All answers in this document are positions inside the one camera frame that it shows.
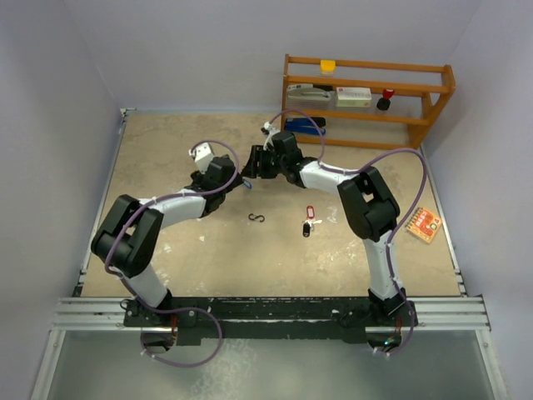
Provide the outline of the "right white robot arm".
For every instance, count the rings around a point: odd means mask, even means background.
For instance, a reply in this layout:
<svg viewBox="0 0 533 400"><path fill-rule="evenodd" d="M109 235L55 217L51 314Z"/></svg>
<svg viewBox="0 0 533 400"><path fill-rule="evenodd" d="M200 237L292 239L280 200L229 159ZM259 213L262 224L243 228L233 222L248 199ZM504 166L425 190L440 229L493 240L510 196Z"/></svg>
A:
<svg viewBox="0 0 533 400"><path fill-rule="evenodd" d="M253 145L242 176L272 179L282 175L300 188L337 195L347 223L363 241L370 270L371 319L389 326L400 316L406 294L396 267L391 235L397 227L400 208L379 171L361 172L328 167L315 157L306 157L290 132L274 134L264 145Z"/></svg>

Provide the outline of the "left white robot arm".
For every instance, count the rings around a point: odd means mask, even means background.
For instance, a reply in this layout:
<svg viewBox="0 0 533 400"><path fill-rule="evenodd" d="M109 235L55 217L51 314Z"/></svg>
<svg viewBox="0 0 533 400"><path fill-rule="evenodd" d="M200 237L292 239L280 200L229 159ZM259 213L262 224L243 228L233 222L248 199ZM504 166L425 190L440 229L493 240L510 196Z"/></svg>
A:
<svg viewBox="0 0 533 400"><path fill-rule="evenodd" d="M137 296L144 305L142 317L153 327L165 325L172 315L172 294L151 265L160 231L214 213L227 193L242 184L238 167L227 155L215 156L191 178L191 185L155 200L121 195L92 239L92 254Z"/></svg>

